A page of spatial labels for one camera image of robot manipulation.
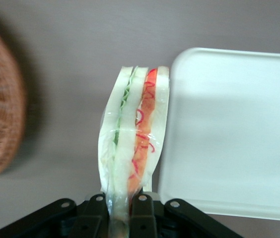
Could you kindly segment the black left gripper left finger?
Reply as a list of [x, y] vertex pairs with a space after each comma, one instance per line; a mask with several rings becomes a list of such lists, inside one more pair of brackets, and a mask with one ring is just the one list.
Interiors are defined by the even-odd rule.
[[0, 238], [107, 238], [104, 193], [81, 204], [62, 198], [0, 229]]

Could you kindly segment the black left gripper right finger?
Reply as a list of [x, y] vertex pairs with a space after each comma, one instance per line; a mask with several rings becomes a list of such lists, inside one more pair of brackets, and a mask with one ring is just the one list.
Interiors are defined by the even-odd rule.
[[240, 238], [241, 235], [182, 199], [165, 204], [148, 193], [134, 196], [131, 238]]

